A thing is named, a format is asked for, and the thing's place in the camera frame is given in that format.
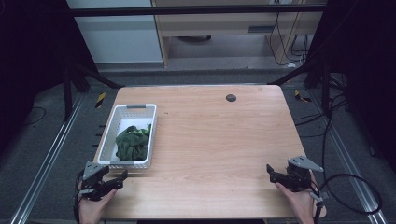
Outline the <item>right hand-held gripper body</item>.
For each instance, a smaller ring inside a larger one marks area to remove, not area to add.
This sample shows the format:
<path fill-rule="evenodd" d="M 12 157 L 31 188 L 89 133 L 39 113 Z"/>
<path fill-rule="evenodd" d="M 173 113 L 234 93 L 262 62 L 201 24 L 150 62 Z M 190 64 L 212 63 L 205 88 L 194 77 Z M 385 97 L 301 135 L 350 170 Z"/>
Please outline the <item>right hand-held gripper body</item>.
<path fill-rule="evenodd" d="M 288 159 L 287 175 L 289 183 L 287 188 L 291 191 L 302 191 L 311 187 L 312 177 L 310 172 L 324 172 L 324 169 L 309 160 L 306 156 Z"/>

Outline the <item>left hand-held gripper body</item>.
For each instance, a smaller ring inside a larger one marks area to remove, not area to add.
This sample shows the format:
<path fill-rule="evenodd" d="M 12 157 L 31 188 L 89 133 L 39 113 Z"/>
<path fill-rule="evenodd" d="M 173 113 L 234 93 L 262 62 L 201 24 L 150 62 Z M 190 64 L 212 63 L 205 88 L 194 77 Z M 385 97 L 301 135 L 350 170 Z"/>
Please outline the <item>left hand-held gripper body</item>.
<path fill-rule="evenodd" d="M 82 175 L 80 194 L 92 201 L 100 201 L 106 195 L 103 177 L 108 173 L 108 166 L 88 161 Z"/>

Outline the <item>person's right hand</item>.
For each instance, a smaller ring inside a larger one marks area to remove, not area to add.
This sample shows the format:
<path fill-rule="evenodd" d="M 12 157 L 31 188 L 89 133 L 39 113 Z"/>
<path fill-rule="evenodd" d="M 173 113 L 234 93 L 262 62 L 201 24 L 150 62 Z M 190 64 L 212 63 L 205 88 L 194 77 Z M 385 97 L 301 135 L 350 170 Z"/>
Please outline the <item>person's right hand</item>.
<path fill-rule="evenodd" d="M 314 189 L 316 188 L 317 181 L 314 174 L 310 174 L 312 189 L 293 192 L 281 183 L 275 183 L 277 189 L 286 197 L 299 224 L 318 224 L 315 221 L 318 200 L 314 197 Z"/>

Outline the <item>person's left hand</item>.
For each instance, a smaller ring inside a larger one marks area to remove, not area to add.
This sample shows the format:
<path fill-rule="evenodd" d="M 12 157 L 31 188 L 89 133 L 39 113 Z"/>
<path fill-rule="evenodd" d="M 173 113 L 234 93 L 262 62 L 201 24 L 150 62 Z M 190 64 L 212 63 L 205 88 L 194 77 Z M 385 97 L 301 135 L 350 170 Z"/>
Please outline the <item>person's left hand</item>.
<path fill-rule="evenodd" d="M 111 190 L 100 201 L 91 201 L 78 195 L 78 223 L 99 224 L 106 207 L 116 195 L 117 190 Z"/>

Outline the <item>white perforated plastic basket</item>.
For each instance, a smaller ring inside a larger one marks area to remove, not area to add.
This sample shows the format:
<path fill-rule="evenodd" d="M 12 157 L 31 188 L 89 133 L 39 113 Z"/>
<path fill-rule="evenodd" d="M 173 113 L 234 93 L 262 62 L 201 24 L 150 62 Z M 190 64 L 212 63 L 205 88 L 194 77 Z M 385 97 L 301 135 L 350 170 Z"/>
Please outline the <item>white perforated plastic basket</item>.
<path fill-rule="evenodd" d="M 111 169 L 148 169 L 151 164 L 156 121 L 157 106 L 154 104 L 116 105 L 106 127 L 97 161 L 100 164 L 109 165 Z M 134 125 L 138 129 L 142 129 L 146 128 L 148 124 L 151 125 L 151 129 L 147 158 L 143 161 L 120 161 L 116 156 L 118 150 L 116 137 L 129 126 Z"/>

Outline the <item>dark green cloth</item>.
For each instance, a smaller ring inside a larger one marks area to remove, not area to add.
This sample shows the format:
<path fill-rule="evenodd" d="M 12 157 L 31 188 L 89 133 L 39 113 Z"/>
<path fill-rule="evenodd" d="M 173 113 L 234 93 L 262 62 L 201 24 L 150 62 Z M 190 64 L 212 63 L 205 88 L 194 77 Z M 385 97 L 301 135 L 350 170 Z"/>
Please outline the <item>dark green cloth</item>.
<path fill-rule="evenodd" d="M 147 158 L 151 125 L 138 129 L 129 126 L 116 137 L 116 156 L 120 161 L 143 161 Z"/>

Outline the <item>yellow black tape marker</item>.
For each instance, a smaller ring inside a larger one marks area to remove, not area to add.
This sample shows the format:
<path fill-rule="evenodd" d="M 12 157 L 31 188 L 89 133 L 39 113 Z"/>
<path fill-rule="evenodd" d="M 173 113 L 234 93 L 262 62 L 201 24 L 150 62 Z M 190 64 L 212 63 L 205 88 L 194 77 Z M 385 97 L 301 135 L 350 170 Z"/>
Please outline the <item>yellow black tape marker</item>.
<path fill-rule="evenodd" d="M 95 108 L 100 108 L 102 106 L 103 101 L 105 100 L 106 97 L 106 92 L 101 92 L 97 98 L 97 101 L 95 103 Z"/>
<path fill-rule="evenodd" d="M 312 100 L 309 97 L 303 97 L 298 90 L 294 90 L 294 98 L 302 102 L 311 103 Z"/>

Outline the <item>black metal stand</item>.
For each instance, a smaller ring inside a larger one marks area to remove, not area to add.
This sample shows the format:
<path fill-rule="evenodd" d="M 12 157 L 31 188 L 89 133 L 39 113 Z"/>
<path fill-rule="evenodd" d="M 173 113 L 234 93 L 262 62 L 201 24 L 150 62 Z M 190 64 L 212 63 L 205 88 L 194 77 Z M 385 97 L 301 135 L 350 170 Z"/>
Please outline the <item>black metal stand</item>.
<path fill-rule="evenodd" d="M 112 89 L 122 88 L 121 84 L 117 84 L 105 77 L 102 77 L 98 71 L 90 69 L 81 64 L 69 64 L 63 70 L 63 87 L 64 87 L 64 121 L 67 121 L 73 112 L 71 85 L 74 84 L 79 92 L 87 92 L 90 89 L 90 84 L 85 76 L 105 84 Z"/>
<path fill-rule="evenodd" d="M 307 73 L 304 85 L 307 88 L 314 88 L 321 82 L 321 108 L 326 117 L 331 116 L 330 112 L 330 65 L 325 56 L 315 56 L 308 59 L 304 65 L 292 70 L 285 76 L 269 82 L 269 85 L 283 85 L 288 80 L 297 77 L 302 73 Z"/>

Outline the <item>black curtain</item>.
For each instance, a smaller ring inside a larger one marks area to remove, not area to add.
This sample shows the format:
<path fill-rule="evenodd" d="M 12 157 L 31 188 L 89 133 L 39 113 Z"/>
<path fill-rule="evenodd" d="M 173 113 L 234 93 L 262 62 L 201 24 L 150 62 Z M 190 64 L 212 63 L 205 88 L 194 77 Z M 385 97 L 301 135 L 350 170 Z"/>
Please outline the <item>black curtain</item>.
<path fill-rule="evenodd" d="M 0 155 L 20 130 L 35 97 L 63 82 L 65 57 L 97 68 L 77 22 L 58 16 L 66 0 L 0 0 Z"/>
<path fill-rule="evenodd" d="M 360 123 L 396 172 L 396 0 L 327 0 L 309 55 L 346 75 Z"/>

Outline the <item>white cabinet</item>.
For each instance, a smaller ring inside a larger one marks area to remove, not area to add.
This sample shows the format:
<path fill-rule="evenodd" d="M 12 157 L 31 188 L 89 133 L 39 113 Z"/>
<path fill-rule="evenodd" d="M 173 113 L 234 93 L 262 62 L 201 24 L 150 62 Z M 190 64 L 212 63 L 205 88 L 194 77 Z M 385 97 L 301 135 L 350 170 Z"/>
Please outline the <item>white cabinet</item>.
<path fill-rule="evenodd" d="M 151 7 L 150 0 L 66 0 L 71 9 Z M 96 64 L 161 63 L 154 17 L 75 17 Z"/>

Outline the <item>black horizontal metal bar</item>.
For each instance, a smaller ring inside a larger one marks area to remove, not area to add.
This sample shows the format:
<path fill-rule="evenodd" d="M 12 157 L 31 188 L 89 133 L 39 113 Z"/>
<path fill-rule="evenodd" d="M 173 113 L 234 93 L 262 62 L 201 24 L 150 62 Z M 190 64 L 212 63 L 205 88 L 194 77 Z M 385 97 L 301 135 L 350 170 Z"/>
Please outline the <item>black horizontal metal bar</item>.
<path fill-rule="evenodd" d="M 100 16 L 146 16 L 146 15 L 188 15 L 188 14 L 231 14 L 272 12 L 320 12 L 326 4 L 302 5 L 234 5 L 234 6 L 186 6 L 186 7 L 118 7 L 69 9 L 74 17 Z"/>

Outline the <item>aluminium floor rail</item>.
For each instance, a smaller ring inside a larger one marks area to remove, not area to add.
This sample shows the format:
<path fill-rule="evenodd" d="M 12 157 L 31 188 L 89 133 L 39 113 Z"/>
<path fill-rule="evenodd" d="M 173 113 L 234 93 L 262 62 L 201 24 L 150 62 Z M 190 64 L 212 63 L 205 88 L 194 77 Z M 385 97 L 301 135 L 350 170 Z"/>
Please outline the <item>aluminium floor rail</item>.
<path fill-rule="evenodd" d="M 41 163 L 41 166 L 38 169 L 32 184 L 26 192 L 22 202 L 18 206 L 18 209 L 13 214 L 10 220 L 10 224 L 25 224 L 26 220 L 28 219 L 35 205 L 35 202 L 48 179 L 50 171 L 52 170 L 52 167 L 56 162 L 60 151 L 63 148 L 64 141 L 77 118 L 84 98 L 85 93 L 77 94 L 76 100 L 72 104 L 72 111 L 69 118 L 62 123 L 62 126 L 57 133 L 54 141 L 52 142 L 45 159 Z"/>
<path fill-rule="evenodd" d="M 347 147 L 342 141 L 341 136 L 339 132 L 336 131 L 335 127 L 329 127 L 327 129 L 326 135 L 330 136 L 330 139 L 334 145 L 334 150 L 343 164 L 344 169 L 351 175 L 361 176 L 358 166 L 347 152 Z M 375 197 L 374 190 L 371 189 L 367 183 L 363 183 L 361 180 L 353 177 L 351 179 L 351 184 L 365 212 L 374 211 L 376 208 L 379 208 L 379 200 Z M 372 224 L 388 224 L 388 221 L 381 210 L 369 215 L 368 218 Z"/>

